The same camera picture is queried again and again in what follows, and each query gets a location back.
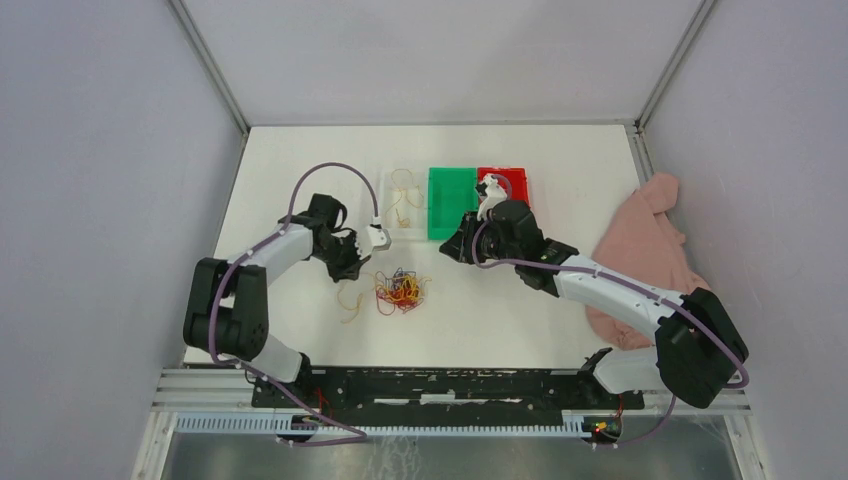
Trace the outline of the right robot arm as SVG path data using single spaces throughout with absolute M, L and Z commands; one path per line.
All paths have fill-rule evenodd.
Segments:
M 652 340 L 649 348 L 591 358 L 591 372 L 577 382 L 580 400 L 591 408 L 606 406 L 617 393 L 659 387 L 705 409 L 723 389 L 743 389 L 750 381 L 748 348 L 713 292 L 664 289 L 604 267 L 545 237 L 523 201 L 466 212 L 439 251 L 481 269 L 509 265 L 528 287 L 592 307 Z

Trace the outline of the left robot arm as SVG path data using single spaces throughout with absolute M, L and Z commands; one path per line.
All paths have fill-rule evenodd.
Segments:
M 314 379 L 308 357 L 269 332 L 268 287 L 301 261 L 324 263 L 331 280 L 356 280 L 370 257 L 357 233 L 344 225 L 347 208 L 324 194 L 275 226 L 268 240 L 233 259 L 203 258 L 195 266 L 182 336 L 184 343 L 222 363 L 244 361 L 255 374 L 277 380 L 276 392 L 291 406 L 307 404 Z

